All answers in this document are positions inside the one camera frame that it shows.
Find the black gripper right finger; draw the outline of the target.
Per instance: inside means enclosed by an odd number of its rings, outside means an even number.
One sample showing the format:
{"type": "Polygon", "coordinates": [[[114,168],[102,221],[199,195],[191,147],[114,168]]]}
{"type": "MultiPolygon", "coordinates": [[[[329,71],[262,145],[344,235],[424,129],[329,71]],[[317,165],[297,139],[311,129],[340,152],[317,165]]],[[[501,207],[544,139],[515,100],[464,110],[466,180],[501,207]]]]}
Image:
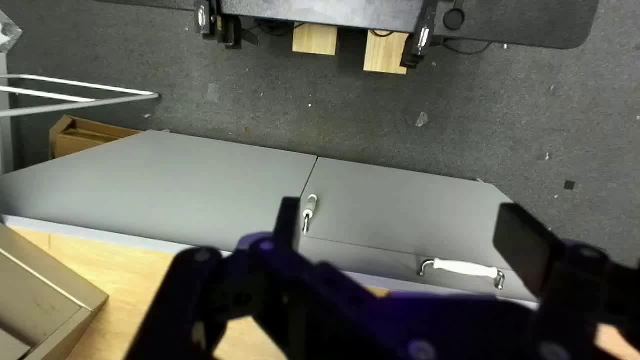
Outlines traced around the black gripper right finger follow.
{"type": "Polygon", "coordinates": [[[495,246],[547,313],[640,331],[639,271],[602,248],[559,239],[521,205],[499,209],[495,246]]]}

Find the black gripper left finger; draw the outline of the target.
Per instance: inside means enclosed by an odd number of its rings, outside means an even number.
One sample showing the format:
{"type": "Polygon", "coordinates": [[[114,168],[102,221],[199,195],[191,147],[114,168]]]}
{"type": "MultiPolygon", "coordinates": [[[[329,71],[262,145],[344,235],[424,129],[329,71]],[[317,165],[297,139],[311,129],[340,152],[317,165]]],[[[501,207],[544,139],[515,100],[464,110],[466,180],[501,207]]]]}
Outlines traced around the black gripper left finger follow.
{"type": "Polygon", "coordinates": [[[253,318],[288,360],[356,360],[374,350],[358,317],[374,297],[331,264],[294,248],[299,199],[280,203],[273,232],[245,236],[231,257],[182,250],[126,352],[126,360],[214,360],[228,324],[253,318]]]}

